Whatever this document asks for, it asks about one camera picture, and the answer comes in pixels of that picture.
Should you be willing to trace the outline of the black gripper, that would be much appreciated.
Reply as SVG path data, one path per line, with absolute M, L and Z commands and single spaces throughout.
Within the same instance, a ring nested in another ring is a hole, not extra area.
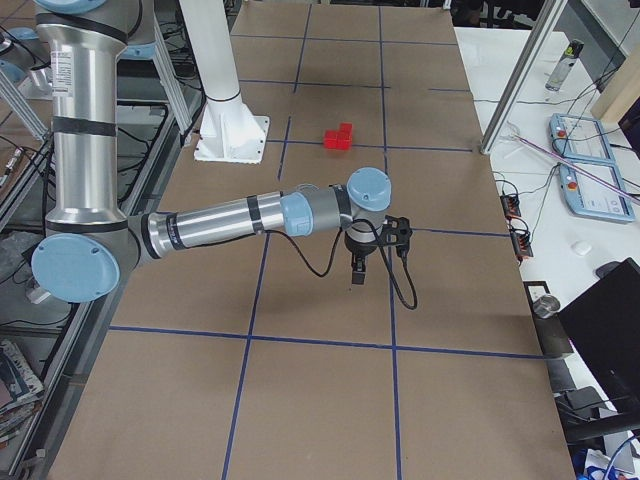
M 351 284 L 363 285 L 366 279 L 366 257 L 377 248 L 376 241 L 358 242 L 352 238 L 345 239 L 345 245 L 351 252 Z

